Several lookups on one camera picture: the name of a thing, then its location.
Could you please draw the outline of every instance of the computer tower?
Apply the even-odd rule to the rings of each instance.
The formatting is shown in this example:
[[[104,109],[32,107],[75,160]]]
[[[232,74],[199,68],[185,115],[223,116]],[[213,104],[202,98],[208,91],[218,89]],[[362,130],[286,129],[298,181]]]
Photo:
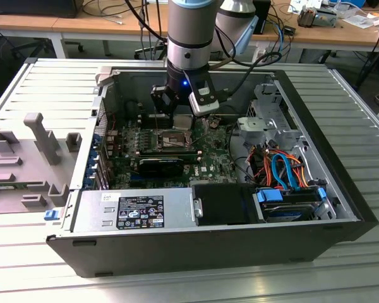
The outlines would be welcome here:
[[[265,23],[270,10],[271,0],[253,0],[255,15],[258,17],[257,25],[254,29],[255,35],[261,35],[265,28]]]
[[[84,0],[0,0],[0,15],[44,15],[74,18]]]

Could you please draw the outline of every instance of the wire bundle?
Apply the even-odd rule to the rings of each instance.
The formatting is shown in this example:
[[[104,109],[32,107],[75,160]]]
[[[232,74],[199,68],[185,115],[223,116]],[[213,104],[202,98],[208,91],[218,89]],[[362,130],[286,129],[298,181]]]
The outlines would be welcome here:
[[[276,189],[287,189],[287,180],[293,188],[309,187],[304,177],[303,163],[295,156],[279,149],[266,149],[263,158],[263,167],[253,176],[253,181],[259,186],[273,186]],[[281,167],[283,173],[277,173],[277,167]]]

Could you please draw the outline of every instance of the black cable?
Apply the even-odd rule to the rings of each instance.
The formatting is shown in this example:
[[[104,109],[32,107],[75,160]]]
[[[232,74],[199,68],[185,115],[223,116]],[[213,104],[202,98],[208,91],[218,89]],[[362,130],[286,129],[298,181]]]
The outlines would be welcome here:
[[[166,38],[163,38],[161,35],[159,35],[158,33],[156,33],[154,30],[152,30],[152,28],[150,28],[150,26],[148,26],[146,24],[146,22],[144,22],[140,16],[138,15],[138,13],[135,11],[135,8],[132,6],[131,2],[129,0],[125,0],[126,2],[126,5],[128,5],[129,9],[132,11],[132,13],[134,14],[134,16],[136,17],[136,19],[138,19],[138,21],[150,32],[152,33],[156,38],[160,39],[161,41],[163,42],[167,42],[167,39]]]
[[[8,40],[8,38],[7,38],[6,36],[4,36],[1,32],[0,32],[0,36],[2,36],[2,37],[7,41],[7,43],[8,43],[9,45],[11,45],[11,47],[14,48],[15,51],[16,51],[17,53],[19,53],[19,55],[20,55],[22,58],[24,58],[24,59],[27,58],[27,57],[25,57],[25,56],[24,56],[24,55],[23,55],[18,49],[16,49],[16,47],[14,46],[14,44],[12,44],[11,41]]]
[[[293,36],[288,35],[288,37],[289,37],[289,44],[288,44],[287,46],[289,46],[289,49],[288,49],[288,51],[286,52],[286,55],[284,55],[284,56],[286,56],[286,57],[285,57],[285,63],[286,63],[286,61],[288,61],[289,53],[291,52],[291,44],[292,44],[292,41],[293,41]]]
[[[157,8],[157,20],[159,22],[159,34],[162,35],[162,20],[160,17],[160,7],[159,7],[159,0],[156,0],[156,8]]]
[[[357,52],[353,52],[353,53],[354,53],[354,55],[355,55],[359,60],[361,60],[362,62],[365,63],[365,60],[358,56],[359,53],[357,53]]]
[[[145,60],[147,60],[146,52],[145,52],[145,45],[143,44],[143,28],[140,28],[140,44],[141,44],[141,51],[143,52],[143,56],[145,57]]]
[[[226,33],[223,32],[217,25],[215,26],[215,31],[216,31],[217,38],[219,40],[219,44],[220,44],[223,52],[225,53],[225,55],[227,57],[232,58],[232,61],[234,63],[238,64],[238,65],[246,66],[247,68],[250,68],[250,67],[254,68],[255,67],[255,66],[253,66],[253,64],[243,63],[243,62],[240,62],[240,61],[236,60],[235,59],[235,56],[236,56],[236,46],[234,45],[232,39],[230,39],[230,37],[228,35],[226,35]],[[225,47],[225,45],[224,45],[224,43],[222,41],[222,37],[220,36],[220,34],[222,34],[226,38],[226,40],[230,42],[230,44],[232,46],[233,55],[230,55],[228,53],[228,51],[226,50],[226,47]],[[277,56],[277,53],[276,52],[269,52],[269,53],[266,53],[265,55],[268,55],[267,57],[272,57],[272,56]],[[279,59],[276,59],[275,61],[272,61],[272,62],[268,62],[268,63],[266,63],[264,65],[261,64],[260,66],[266,66],[266,65],[270,65],[272,63],[275,63],[275,62],[279,61],[281,59],[281,57],[282,57],[282,55],[280,54],[280,58]]]
[[[91,2],[94,2],[96,0],[91,0],[89,1],[88,3],[84,4],[85,6],[90,4]],[[119,4],[119,5],[110,5],[110,6],[106,6],[105,8],[101,9],[101,11],[103,12],[105,9],[108,9],[108,8],[114,8],[114,7],[117,7],[117,6],[122,6],[122,5],[125,5],[126,3],[124,4]],[[141,6],[138,5],[138,6],[135,6],[133,9],[137,9],[137,8],[140,8]],[[115,16],[115,15],[120,15],[120,14],[123,14],[123,13],[127,13],[131,11],[131,9],[126,9],[124,11],[119,11],[117,13],[113,13],[113,14],[107,14],[107,15],[95,15],[95,14],[91,14],[89,13],[88,11],[85,11],[84,8],[83,8],[83,12],[88,14],[89,16],[93,16],[93,17],[109,17],[109,16]]]
[[[230,96],[234,95],[238,90],[239,88],[243,85],[243,83],[246,81],[248,75],[252,72],[253,68],[255,68],[257,66],[258,63],[260,63],[262,60],[264,60],[265,58],[268,58],[268,57],[272,57],[272,56],[278,56],[277,59],[275,59],[274,61],[271,61],[271,62],[266,62],[266,63],[263,63],[263,64],[260,64],[259,67],[261,66],[267,66],[267,65],[270,65],[272,63],[275,63],[277,61],[279,61],[281,58],[282,58],[282,54],[280,52],[268,52],[264,55],[262,55],[261,57],[259,57],[251,66],[250,68],[247,70],[247,72],[244,74],[243,78],[240,80],[240,82],[237,84],[237,86],[229,93]]]
[[[237,167],[239,170],[241,170],[242,172],[244,172],[244,174],[246,176],[248,176],[250,178],[250,180],[254,183],[254,184],[257,184],[255,181],[254,181],[254,177],[252,175],[250,175],[246,170],[244,170],[240,165],[238,165],[236,163],[236,160],[238,160],[239,158],[237,158],[236,160],[233,159],[233,156],[232,156],[232,151],[230,151],[230,142],[232,140],[232,136],[233,136],[233,131],[234,129],[236,128],[237,126],[237,123],[235,123],[232,127],[232,130],[230,132],[230,135],[229,135],[229,139],[227,140],[227,153],[229,154],[229,158],[230,160],[233,162],[234,166]]]
[[[86,13],[87,15],[89,15],[89,16],[93,16],[93,17],[109,17],[109,16],[115,16],[115,15],[123,14],[123,13],[126,13],[127,11],[130,11],[130,9],[126,9],[124,11],[119,11],[119,12],[113,13],[113,14],[101,14],[101,15],[91,14],[88,11],[86,11],[85,8],[86,8],[87,5],[89,5],[90,3],[93,3],[94,1],[96,1],[96,0],[90,0],[89,2],[87,2],[86,4],[83,5],[83,8],[82,8],[83,12]],[[103,8],[102,11],[104,11],[107,8],[113,8],[113,7],[122,6],[122,5],[125,5],[125,3],[124,4],[119,4],[119,5],[107,6],[107,7]]]
[[[145,11],[146,11],[146,21],[147,21],[147,24],[150,26],[150,21],[149,21],[149,12],[148,12],[148,9],[147,9],[147,5],[145,6]],[[150,36],[150,32],[148,32],[148,36],[149,36],[149,47],[150,47],[150,60],[153,60],[152,58],[152,38]]]
[[[234,45],[233,41],[230,39],[229,36],[227,36],[217,25],[215,26],[215,29],[216,29],[216,35],[217,35],[217,38],[219,40],[219,43],[220,43],[220,46],[221,48],[223,49],[224,53],[226,56],[228,57],[231,57],[232,58],[232,61],[237,63],[238,65],[242,65],[242,66],[246,66],[248,67],[249,69],[247,70],[247,72],[244,74],[243,78],[240,80],[240,82],[237,84],[237,86],[231,91],[229,92],[229,96],[232,96],[234,95],[234,93],[236,93],[239,88],[241,87],[241,85],[243,85],[243,83],[246,81],[248,75],[252,72],[252,70],[257,66],[258,63],[260,63],[262,60],[266,59],[266,58],[269,58],[269,57],[272,57],[272,56],[277,56],[276,59],[274,59],[273,61],[270,61],[270,62],[265,62],[263,64],[260,64],[259,67],[262,67],[262,66],[267,66],[267,65],[270,65],[270,64],[273,64],[275,62],[278,62],[281,58],[282,58],[282,54],[280,52],[268,52],[264,55],[262,55],[261,57],[259,57],[253,64],[246,64],[246,63],[243,63],[243,62],[240,62],[240,61],[237,61],[234,57],[236,56],[236,46]],[[228,53],[228,51],[226,50],[225,48],[225,45],[222,41],[222,37],[220,36],[220,34],[222,34],[223,36],[225,36],[225,38],[231,43],[232,45],[232,49],[233,49],[233,55],[230,56],[230,54]]]
[[[358,80],[360,79],[362,73],[364,72],[366,65],[367,65],[368,62],[370,61],[370,58],[373,58],[373,53],[375,52],[376,48],[378,47],[378,44],[379,44],[379,37],[378,37],[378,40],[376,41],[376,44],[375,44],[375,46],[373,47],[373,49],[372,49],[370,55],[368,56],[367,60],[365,61],[364,65],[363,65],[363,67],[361,68],[361,71],[359,72]]]
[[[246,156],[238,157],[238,158],[234,159],[234,161],[236,162],[236,161],[238,161],[240,159],[247,159],[247,157]]]
[[[237,115],[239,115],[239,116],[242,116],[243,114],[241,114],[238,110],[237,110],[237,108],[235,108],[233,105],[230,105],[230,104],[223,104],[223,105],[221,105],[221,106],[219,106],[219,108],[215,111],[215,112],[213,112],[212,114],[213,115],[222,115],[223,113],[218,113],[217,111],[218,110],[220,110],[220,109],[222,109],[222,108],[224,108],[224,107],[228,107],[228,108],[230,108],[230,109],[232,109]]]

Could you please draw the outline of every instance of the slotted metal table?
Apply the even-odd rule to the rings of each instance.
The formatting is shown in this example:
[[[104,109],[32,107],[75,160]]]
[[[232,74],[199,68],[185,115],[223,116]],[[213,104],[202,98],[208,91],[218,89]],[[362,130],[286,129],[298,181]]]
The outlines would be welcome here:
[[[0,99],[0,130],[33,138],[23,124],[39,111],[57,138],[85,129],[100,66],[143,61],[27,61]],[[277,64],[290,77],[379,219],[379,120],[338,72]],[[85,279],[45,243],[58,224],[43,213],[0,215],[0,302],[379,302],[379,226],[312,263]]]

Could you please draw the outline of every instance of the warning label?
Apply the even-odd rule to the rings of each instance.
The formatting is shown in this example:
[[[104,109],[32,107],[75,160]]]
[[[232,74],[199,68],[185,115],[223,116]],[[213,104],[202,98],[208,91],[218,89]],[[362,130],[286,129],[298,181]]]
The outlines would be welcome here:
[[[163,196],[120,197],[118,229],[152,229],[164,227]]]

